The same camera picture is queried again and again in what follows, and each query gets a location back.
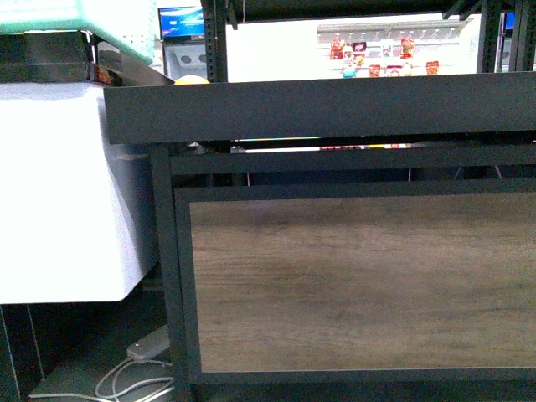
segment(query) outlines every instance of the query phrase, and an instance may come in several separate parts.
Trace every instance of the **black metal frame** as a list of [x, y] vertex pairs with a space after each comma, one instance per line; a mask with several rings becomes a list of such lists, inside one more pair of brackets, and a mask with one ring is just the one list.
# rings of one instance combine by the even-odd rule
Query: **black metal frame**
[[509, 71], [532, 71], [536, 51], [536, 1], [516, 0]]
[[[108, 89], [105, 101], [111, 143], [444, 136], [536, 129], [536, 115], [526, 106], [536, 104], [535, 77], [522, 72], [168, 85]], [[367, 101], [356, 111], [348, 99]]]
[[190, 204], [197, 202], [304, 199], [404, 197], [477, 193], [536, 192], [536, 178], [465, 180], [451, 182], [360, 183], [353, 185], [258, 186], [233, 188], [178, 188], [175, 190], [177, 211], [178, 258], [182, 282], [167, 284], [182, 287], [185, 341], [188, 350], [188, 374], [192, 384], [218, 383], [320, 383], [343, 381], [416, 381], [416, 380], [481, 380], [536, 379], [534, 368], [439, 368], [380, 369], [343, 371], [288, 371], [255, 373], [208, 373], [201, 369], [198, 341], [198, 315], [193, 267]]

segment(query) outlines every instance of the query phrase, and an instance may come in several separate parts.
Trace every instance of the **wooden panel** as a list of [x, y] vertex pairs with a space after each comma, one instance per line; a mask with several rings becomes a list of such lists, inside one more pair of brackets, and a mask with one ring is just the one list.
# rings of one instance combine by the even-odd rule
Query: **wooden panel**
[[536, 366], [535, 202], [191, 203], [202, 370]]

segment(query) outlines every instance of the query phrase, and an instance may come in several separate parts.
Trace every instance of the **black shelf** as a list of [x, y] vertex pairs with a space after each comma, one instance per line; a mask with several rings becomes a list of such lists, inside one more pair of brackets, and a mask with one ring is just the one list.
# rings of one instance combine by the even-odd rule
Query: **black shelf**
[[536, 73], [529, 72], [110, 88], [105, 99], [112, 143], [536, 128]]

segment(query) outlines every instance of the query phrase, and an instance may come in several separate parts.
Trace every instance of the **electrical cable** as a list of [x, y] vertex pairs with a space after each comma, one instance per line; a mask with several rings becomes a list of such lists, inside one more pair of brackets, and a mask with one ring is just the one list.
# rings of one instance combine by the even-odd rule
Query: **electrical cable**
[[96, 398], [94, 396], [82, 395], [82, 394], [33, 394], [28, 396], [30, 399], [43, 399], [43, 398], [79, 398], [90, 400], [92, 402], [110, 402], [108, 399]]
[[143, 400], [143, 401], [136, 401], [136, 402], [153, 402], [155, 399], [160, 398], [161, 396], [168, 394], [172, 392], [175, 389], [175, 387], [169, 387], [168, 389], [165, 389], [164, 391], [159, 392], [156, 395], [153, 395], [151, 398]]
[[137, 400], [136, 402], [147, 402], [149, 399], [151, 399], [151, 397], [153, 397], [154, 395], [156, 394], [159, 394], [160, 392], [164, 391], [165, 389], [167, 388], [173, 388], [173, 381], [169, 381], [167, 383], [165, 383], [162, 387], [160, 387], [159, 389], [155, 390], [154, 392], [152, 392], [151, 394], [149, 394], [148, 396], [144, 396], [143, 398]]
[[[43, 398], [79, 398], [79, 399], [85, 399], [89, 400], [91, 402], [111, 402], [110, 398], [113, 398], [116, 402], [119, 401], [119, 397], [129, 394], [134, 389], [138, 389], [150, 384], [158, 384], [158, 383], [165, 383], [160, 388], [156, 389], [155, 391], [152, 391], [149, 395], [146, 395], [140, 399], [137, 399], [134, 402], [152, 402], [157, 398], [160, 398], [161, 396], [171, 392], [174, 390], [173, 385], [173, 377], [159, 377], [154, 379], [144, 379], [143, 381], [138, 381], [137, 383], [134, 383], [130, 385], [129, 387], [125, 388], [124, 390], [120, 392], [116, 392], [116, 381], [119, 377], [119, 374], [127, 369], [128, 367], [131, 367], [134, 364], [145, 364], [145, 363], [151, 363], [151, 364], [157, 364], [165, 366], [172, 366], [172, 364], [159, 361], [159, 360], [134, 360], [132, 358], [127, 358], [123, 360], [121, 363], [117, 364], [112, 370], [110, 370], [106, 375], [99, 381], [99, 383], [95, 387], [95, 395], [89, 396], [89, 395], [82, 395], [82, 394], [75, 394], [75, 393], [63, 393], [63, 394], [31, 394], [28, 397], [30, 399], [43, 399]], [[114, 378], [112, 380], [112, 395], [104, 395], [100, 392], [100, 388], [102, 387], [103, 383], [110, 378], [111, 375], [114, 375]]]
[[[119, 374], [126, 368], [128, 367], [131, 367], [133, 366], [134, 364], [145, 364], [145, 363], [152, 363], [152, 364], [157, 364], [157, 365], [162, 365], [162, 366], [168, 366], [168, 367], [171, 367], [172, 364], [171, 363], [167, 363], [167, 362], [162, 362], [160, 360], [134, 360], [132, 358], [128, 358], [126, 360], [123, 360], [121, 363], [117, 364], [111, 371], [109, 371], [100, 381], [99, 383], [96, 385], [95, 387], [95, 395], [98, 396], [99, 398], [104, 398], [104, 399], [114, 399], [114, 398], [118, 398], [122, 395], [125, 395], [129, 392], [131, 392], [132, 390], [136, 389], [136, 388], [139, 388], [141, 385], [140, 384], [150, 384], [149, 382], [146, 382], [146, 381], [151, 381], [153, 379], [149, 379], [149, 380], [144, 380], [144, 381], [140, 381], [139, 383], [135, 383], [133, 385], [131, 385], [130, 387], [128, 387], [127, 389], [124, 389], [122, 390], [121, 392], [119, 393], [116, 393], [115, 391], [115, 387], [114, 387], [114, 384], [116, 383], [116, 379], [117, 377], [119, 376]], [[111, 395], [104, 395], [101, 393], [100, 391], [100, 388], [101, 386], [103, 385], [103, 383], [112, 375], [114, 374], [114, 372], [117, 371], [117, 373], [115, 374], [114, 376], [114, 382], [112, 383], [112, 394]], [[155, 381], [154, 383], [157, 384], [157, 383], [161, 383], [163, 382], [164, 380], [168, 381], [168, 380], [173, 380], [173, 378], [171, 377], [165, 377], [164, 379], [157, 379], [157, 381]]]
[[110, 377], [112, 374], [114, 374], [115, 371], [120, 369], [123, 365], [126, 365], [126, 364], [130, 363], [131, 361], [133, 361], [132, 358], [126, 358], [125, 360], [123, 360], [122, 362], [117, 364], [112, 370], [110, 370], [108, 373], [106, 373], [106, 375], [102, 379], [100, 379], [100, 381], [95, 386], [95, 391], [94, 391], [95, 395], [97, 397], [99, 397], [99, 398], [113, 398], [113, 397], [110, 397], [110, 396], [104, 396], [103, 394], [101, 394], [101, 392], [99, 392], [99, 389], [101, 388], [102, 384], [108, 379], [108, 377]]

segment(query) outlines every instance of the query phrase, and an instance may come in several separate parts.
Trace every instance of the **white wall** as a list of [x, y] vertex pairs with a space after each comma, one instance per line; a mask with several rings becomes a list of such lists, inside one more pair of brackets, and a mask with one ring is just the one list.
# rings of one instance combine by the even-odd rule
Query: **white wall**
[[249, 23], [227, 28], [229, 82], [318, 77], [315, 21]]

